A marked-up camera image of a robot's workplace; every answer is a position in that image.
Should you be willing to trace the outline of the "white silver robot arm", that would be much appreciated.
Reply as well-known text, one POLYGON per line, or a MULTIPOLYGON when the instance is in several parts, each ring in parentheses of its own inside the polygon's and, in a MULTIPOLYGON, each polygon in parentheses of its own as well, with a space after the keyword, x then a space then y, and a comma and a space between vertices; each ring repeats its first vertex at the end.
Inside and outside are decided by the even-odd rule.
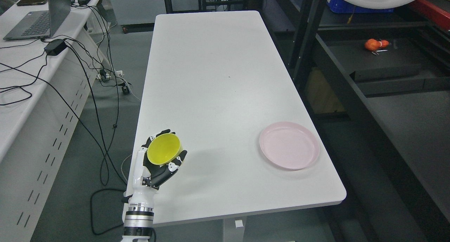
POLYGON ((148 242, 151 238, 156 241, 154 197, 159 187, 178 172, 187 155, 187 151, 180 146, 167 161, 152 161, 148 151, 151 144, 162 136, 177 135, 170 129, 151 135, 132 159, 126 190, 129 195, 122 200, 127 208, 123 217, 123 242, 148 242))

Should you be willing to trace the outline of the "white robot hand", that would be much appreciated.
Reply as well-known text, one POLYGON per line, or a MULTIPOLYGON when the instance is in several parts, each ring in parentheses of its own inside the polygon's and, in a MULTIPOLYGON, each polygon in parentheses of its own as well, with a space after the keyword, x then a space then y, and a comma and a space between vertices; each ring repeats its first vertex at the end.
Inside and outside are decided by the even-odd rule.
MULTIPOLYGON (((175 135, 175 132, 171 130, 163 130, 156 135, 168 133, 175 135)), ((155 136, 148 137, 135 157, 132 178, 129 180, 131 183, 129 209, 153 209, 156 190, 178 171, 187 155, 187 150, 183 150, 178 157, 167 164, 151 163, 147 157, 147 150, 155 138, 155 136)))

